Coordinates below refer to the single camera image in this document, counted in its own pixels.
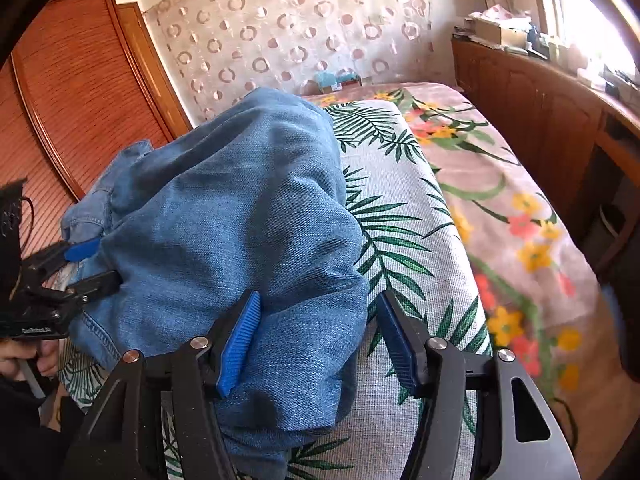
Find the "hand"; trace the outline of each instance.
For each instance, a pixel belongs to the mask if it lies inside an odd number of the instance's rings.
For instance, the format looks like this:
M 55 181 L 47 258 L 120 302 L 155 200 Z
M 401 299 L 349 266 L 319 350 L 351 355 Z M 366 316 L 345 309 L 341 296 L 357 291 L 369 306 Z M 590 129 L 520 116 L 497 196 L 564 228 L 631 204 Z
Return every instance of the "hand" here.
M 23 381 L 17 359 L 31 359 L 38 356 L 38 370 L 45 377 L 58 371 L 58 340 L 38 342 L 0 340 L 0 375 L 14 381 Z

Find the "denim jacket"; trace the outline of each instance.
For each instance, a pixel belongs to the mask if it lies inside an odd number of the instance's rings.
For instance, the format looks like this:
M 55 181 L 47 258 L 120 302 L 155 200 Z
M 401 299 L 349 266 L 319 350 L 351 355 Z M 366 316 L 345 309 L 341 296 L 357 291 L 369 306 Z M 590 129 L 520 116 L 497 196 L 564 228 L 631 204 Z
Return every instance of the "denim jacket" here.
M 73 342 L 107 368 L 130 348 L 173 351 L 234 304 L 262 296 L 238 386 L 216 415 L 235 466 L 284 478 L 287 454 L 351 407 L 367 318 L 355 270 L 361 231 L 329 115 L 257 89 L 157 150 L 127 148 L 69 209 L 69 240 L 104 231 L 78 278 L 116 269 L 120 291 L 90 303 Z

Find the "pink bedspread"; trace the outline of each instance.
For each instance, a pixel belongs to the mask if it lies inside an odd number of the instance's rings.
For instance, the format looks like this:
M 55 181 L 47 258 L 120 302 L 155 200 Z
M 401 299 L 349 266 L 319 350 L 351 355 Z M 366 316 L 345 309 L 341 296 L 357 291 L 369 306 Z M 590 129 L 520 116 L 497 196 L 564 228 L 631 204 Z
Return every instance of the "pink bedspread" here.
M 422 147 L 465 245 L 496 347 L 513 349 L 596 479 L 640 415 L 596 277 L 498 131 L 440 84 L 353 88 L 321 106 L 394 102 Z

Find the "bed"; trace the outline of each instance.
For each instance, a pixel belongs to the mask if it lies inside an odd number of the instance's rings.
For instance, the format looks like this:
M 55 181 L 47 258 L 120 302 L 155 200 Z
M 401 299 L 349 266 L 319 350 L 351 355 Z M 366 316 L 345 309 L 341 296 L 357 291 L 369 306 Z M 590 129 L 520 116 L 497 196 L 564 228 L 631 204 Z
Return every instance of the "bed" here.
M 513 349 L 561 421 L 582 478 L 598 478 L 640 415 L 640 386 L 622 371 L 592 270 L 498 131 L 439 84 L 309 99 L 334 118 L 369 299 L 391 286 L 409 314 L 459 348 Z M 381 339 L 371 303 L 351 414 L 292 451 L 288 478 L 400 477 L 422 405 L 399 386 Z M 87 409 L 106 373 L 69 342 L 61 356 L 60 393 Z M 468 478 L 475 414 L 468 392 L 457 479 Z M 180 478 L 172 428 L 165 447 Z

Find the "screw head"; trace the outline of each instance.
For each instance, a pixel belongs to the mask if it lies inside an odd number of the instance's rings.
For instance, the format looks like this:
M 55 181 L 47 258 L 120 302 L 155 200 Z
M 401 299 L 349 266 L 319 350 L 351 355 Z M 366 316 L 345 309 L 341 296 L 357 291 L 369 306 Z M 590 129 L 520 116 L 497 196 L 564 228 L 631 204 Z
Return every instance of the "screw head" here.
M 196 350 L 200 350 L 201 348 L 206 348 L 207 346 L 209 346 L 209 340 L 203 335 L 194 337 L 191 340 L 191 348 L 195 348 Z
M 140 352 L 137 350 L 127 350 L 122 355 L 122 360 L 126 363 L 135 363 L 138 359 L 140 359 Z
M 498 357 L 505 363 L 510 363 L 516 360 L 516 354 L 514 354 L 508 348 L 500 348 L 498 350 Z
M 447 347 L 447 341 L 441 337 L 431 337 L 427 341 L 427 345 L 429 345 L 434 350 L 444 350 Z

